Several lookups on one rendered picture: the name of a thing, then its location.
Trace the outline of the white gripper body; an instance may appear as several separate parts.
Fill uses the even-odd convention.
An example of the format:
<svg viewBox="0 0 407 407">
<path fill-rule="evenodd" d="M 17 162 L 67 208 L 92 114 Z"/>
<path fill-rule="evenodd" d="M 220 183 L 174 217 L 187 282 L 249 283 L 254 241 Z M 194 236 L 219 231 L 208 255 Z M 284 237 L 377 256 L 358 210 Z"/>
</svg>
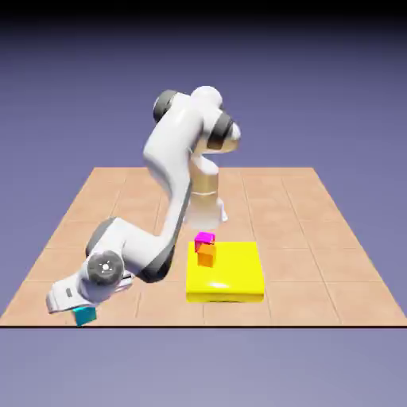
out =
<svg viewBox="0 0 407 407">
<path fill-rule="evenodd" d="M 75 273 L 52 285 L 45 298 L 49 314 L 95 305 L 80 294 L 78 282 L 79 274 Z"/>
</svg>

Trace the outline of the small magenta cube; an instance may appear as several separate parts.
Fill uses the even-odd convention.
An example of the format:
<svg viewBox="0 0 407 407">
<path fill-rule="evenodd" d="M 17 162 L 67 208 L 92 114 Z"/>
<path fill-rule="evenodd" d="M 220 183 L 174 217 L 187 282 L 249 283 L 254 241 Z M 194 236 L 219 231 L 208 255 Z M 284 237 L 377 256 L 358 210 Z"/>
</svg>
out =
<svg viewBox="0 0 407 407">
<path fill-rule="evenodd" d="M 209 232 L 200 231 L 194 238 L 195 252 L 197 253 L 202 245 L 214 245 L 215 235 Z"/>
</svg>

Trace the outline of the small orange cube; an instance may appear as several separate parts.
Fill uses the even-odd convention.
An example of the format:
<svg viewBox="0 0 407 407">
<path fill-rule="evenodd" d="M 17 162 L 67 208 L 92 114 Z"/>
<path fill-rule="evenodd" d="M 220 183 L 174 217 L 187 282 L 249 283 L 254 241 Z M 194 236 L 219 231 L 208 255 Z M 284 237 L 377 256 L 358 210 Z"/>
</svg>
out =
<svg viewBox="0 0 407 407">
<path fill-rule="evenodd" d="M 215 244 L 202 243 L 197 250 L 198 265 L 204 267 L 213 267 L 216 260 Z"/>
</svg>

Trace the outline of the small teal cube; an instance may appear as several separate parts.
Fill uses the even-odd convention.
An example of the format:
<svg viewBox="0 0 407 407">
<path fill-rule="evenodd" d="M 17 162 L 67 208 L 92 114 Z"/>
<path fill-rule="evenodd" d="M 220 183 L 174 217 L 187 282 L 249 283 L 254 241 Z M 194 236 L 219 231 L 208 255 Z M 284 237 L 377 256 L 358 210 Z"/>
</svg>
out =
<svg viewBox="0 0 407 407">
<path fill-rule="evenodd" d="M 76 326 L 81 327 L 85 324 L 96 320 L 96 308 L 95 307 L 78 307 L 72 310 Z"/>
</svg>

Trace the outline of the large yellow box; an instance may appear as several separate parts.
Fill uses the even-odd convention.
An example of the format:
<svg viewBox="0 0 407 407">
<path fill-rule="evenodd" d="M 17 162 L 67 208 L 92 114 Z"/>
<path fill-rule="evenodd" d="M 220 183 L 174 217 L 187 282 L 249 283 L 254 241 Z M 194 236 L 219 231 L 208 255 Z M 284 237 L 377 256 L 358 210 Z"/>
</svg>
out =
<svg viewBox="0 0 407 407">
<path fill-rule="evenodd" d="M 186 299 L 189 302 L 261 302 L 265 282 L 256 242 L 217 242 L 212 267 L 198 264 L 188 244 Z"/>
</svg>

